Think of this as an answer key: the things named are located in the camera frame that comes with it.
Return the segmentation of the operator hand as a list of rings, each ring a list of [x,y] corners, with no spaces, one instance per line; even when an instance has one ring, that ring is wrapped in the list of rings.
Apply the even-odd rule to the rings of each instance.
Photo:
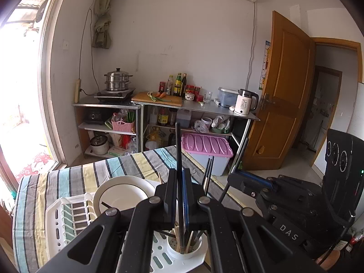
[[[320,267],[325,271],[331,269],[338,261],[341,252],[337,250],[333,250],[330,255],[321,263]]]

